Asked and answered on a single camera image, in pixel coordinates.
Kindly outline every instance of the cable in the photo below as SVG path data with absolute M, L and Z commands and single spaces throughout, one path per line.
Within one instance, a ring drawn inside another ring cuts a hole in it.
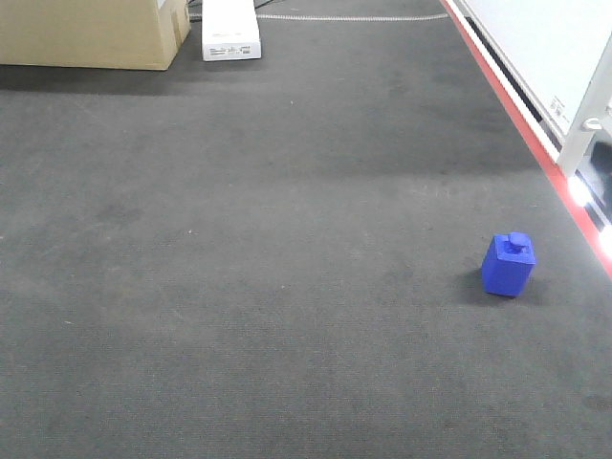
M 199 7 L 202 5 L 202 2 L 200 3 L 196 3 L 194 5 L 194 2 L 197 2 L 198 0 L 187 0 L 187 5 L 190 8 L 194 8 L 194 7 Z M 266 5 L 270 5 L 271 3 L 276 2 L 277 0 L 267 0 L 264 3 L 260 3 L 259 5 L 255 5 L 255 9 L 259 10 L 260 8 L 265 7 Z M 198 14 L 197 12 L 191 12 L 189 14 L 189 22 L 200 22 L 202 21 L 202 14 Z
M 193 12 L 189 15 L 192 22 L 201 21 L 202 14 Z M 303 22 L 427 22 L 448 18 L 448 14 L 428 16 L 298 16 L 292 14 L 257 14 L 257 19 Z

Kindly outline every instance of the light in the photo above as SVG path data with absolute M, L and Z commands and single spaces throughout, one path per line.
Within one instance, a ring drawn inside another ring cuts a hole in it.
M 603 252 L 612 258 L 612 227 L 605 227 L 600 232 L 600 244 Z
M 590 204 L 593 201 L 593 197 L 591 196 L 591 190 L 587 185 L 577 176 L 570 177 L 567 180 L 567 186 L 570 190 L 570 194 L 572 198 L 574 198 L 574 202 L 578 204 L 581 208 Z

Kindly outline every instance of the red floor edge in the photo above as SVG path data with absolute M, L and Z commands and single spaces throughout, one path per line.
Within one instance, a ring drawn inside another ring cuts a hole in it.
M 510 97 L 506 89 L 503 87 L 499 79 L 497 79 L 497 77 L 495 76 L 495 73 L 493 72 L 491 66 L 489 65 L 485 57 L 480 53 L 475 43 L 471 40 L 468 31 L 465 29 L 462 22 L 459 20 L 453 9 L 450 7 L 448 0 L 441 0 L 441 2 L 447 9 L 448 14 L 450 15 L 452 21 L 459 30 L 459 33 L 463 37 L 464 41 L 468 45 L 468 48 L 470 48 L 472 55 L 476 59 L 476 62 L 480 66 L 480 69 L 487 78 L 487 81 L 499 97 L 501 103 L 506 109 L 506 112 L 508 112 L 508 114 L 510 115 L 510 118 L 518 129 L 518 132 L 520 133 L 521 137 L 529 146 L 535 159 L 548 177 L 554 189 L 557 191 L 559 198 L 567 207 L 568 211 L 574 218 L 574 221 L 582 231 L 582 234 L 584 235 L 588 243 L 591 245 L 593 251 L 595 252 L 595 255 L 598 257 L 601 264 L 607 271 L 608 276 L 612 279 L 612 259 L 607 256 L 601 248 L 599 230 L 589 217 L 586 210 L 578 206 L 574 202 L 574 199 L 569 193 L 567 179 L 560 171 L 558 166 L 553 162 L 551 157 L 548 155 L 546 149 L 538 140 L 536 134 L 530 128 L 526 120 L 523 118 L 518 108 L 514 105 L 512 98 Z

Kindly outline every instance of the white box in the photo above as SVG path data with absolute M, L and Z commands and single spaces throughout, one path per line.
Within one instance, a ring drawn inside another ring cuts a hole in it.
M 261 57 L 252 0 L 203 0 L 202 55 L 205 61 Z

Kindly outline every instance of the blue block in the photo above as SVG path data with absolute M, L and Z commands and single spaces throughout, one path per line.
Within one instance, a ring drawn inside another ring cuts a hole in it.
M 488 294 L 519 296 L 536 265 L 528 234 L 496 234 L 482 262 L 482 283 Z

